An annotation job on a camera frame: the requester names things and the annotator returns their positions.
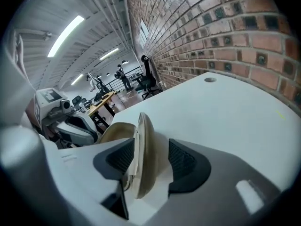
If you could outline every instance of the floor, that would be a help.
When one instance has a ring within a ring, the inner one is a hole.
[[[113,108],[113,111],[115,113],[118,113],[120,111],[125,110],[126,108],[129,108],[141,101],[143,101],[142,99],[142,94],[144,94],[145,91],[144,90],[140,90],[140,91],[135,91],[135,89],[133,89],[132,91],[127,92],[126,90],[119,92],[118,94],[114,95],[112,97],[112,101],[115,104],[115,107]],[[112,121],[113,121],[113,117],[111,116],[111,114],[107,111],[107,109],[102,106],[99,110],[99,115],[102,117],[106,118],[106,122],[111,125]],[[101,128],[103,130],[106,129],[105,126],[101,125]]]

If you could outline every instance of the ceiling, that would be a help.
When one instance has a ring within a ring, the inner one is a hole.
[[[47,57],[58,36],[78,15],[85,20],[54,57]],[[133,52],[124,0],[28,0],[13,26],[22,36],[24,66],[35,89],[60,89],[79,74],[99,73]],[[115,48],[119,50],[99,60]]]

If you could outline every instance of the screw hole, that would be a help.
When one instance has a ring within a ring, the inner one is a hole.
[[[206,78],[204,79],[206,82],[216,82],[216,78]]]

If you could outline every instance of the window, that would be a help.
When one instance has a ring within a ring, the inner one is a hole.
[[[139,42],[142,48],[144,48],[145,43],[147,41],[147,37],[149,35],[149,31],[147,30],[147,27],[143,20],[141,20],[140,23],[140,33],[139,33]]]

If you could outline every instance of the brick wall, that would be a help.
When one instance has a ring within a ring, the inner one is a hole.
[[[165,89],[211,71],[251,83],[300,114],[299,45],[273,0],[127,3],[135,51],[151,58]],[[144,48],[141,20],[149,31]]]

